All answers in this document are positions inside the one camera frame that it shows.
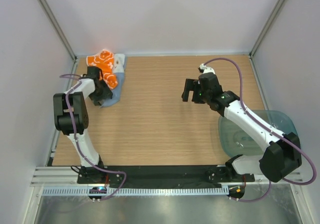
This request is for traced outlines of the blue bear towel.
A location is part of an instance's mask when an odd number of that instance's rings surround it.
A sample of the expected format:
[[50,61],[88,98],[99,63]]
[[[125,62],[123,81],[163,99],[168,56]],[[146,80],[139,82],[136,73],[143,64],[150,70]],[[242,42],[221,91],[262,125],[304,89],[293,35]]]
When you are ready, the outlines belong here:
[[118,85],[112,90],[112,105],[120,101],[122,86],[125,81],[126,56],[124,54],[115,54],[112,72],[116,77]]

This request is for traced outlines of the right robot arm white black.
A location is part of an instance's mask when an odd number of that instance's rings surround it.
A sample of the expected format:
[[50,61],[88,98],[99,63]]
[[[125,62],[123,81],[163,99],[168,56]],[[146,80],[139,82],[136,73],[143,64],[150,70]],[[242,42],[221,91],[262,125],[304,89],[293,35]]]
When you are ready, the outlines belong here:
[[278,182],[302,165],[298,136],[285,134],[274,128],[254,112],[245,107],[232,91],[223,91],[217,76],[201,74],[198,79],[186,79],[181,98],[192,102],[206,103],[211,110],[238,125],[260,147],[262,154],[255,156],[236,155],[226,162],[225,176],[237,182],[244,174],[264,175],[271,182]]

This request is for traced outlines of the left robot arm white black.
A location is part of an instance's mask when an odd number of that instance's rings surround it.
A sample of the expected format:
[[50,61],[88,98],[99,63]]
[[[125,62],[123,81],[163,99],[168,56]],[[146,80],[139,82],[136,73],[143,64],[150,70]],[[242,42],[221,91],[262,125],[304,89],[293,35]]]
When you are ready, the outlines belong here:
[[113,93],[103,80],[102,70],[96,66],[88,66],[83,75],[66,74],[62,77],[74,79],[76,84],[53,96],[55,127],[73,143],[81,162],[79,174],[88,175],[93,183],[101,184],[106,178],[106,170],[89,136],[85,101],[89,98],[95,106],[101,106],[113,97]]

